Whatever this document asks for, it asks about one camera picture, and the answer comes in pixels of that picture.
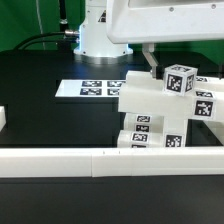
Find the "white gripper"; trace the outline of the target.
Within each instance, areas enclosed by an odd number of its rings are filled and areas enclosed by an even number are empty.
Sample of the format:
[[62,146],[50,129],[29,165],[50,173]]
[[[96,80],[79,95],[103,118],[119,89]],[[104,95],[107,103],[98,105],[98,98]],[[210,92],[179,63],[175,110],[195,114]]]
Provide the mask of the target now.
[[164,78],[155,44],[224,39],[224,0],[107,0],[107,35],[113,43],[143,43],[151,75]]

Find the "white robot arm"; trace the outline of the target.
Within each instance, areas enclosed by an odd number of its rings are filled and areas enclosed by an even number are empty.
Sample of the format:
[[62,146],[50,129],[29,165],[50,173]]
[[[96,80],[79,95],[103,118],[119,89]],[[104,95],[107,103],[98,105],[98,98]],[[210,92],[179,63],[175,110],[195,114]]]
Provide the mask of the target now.
[[157,43],[224,39],[224,0],[85,0],[74,53],[91,63],[115,63],[140,44],[160,78],[154,58]]

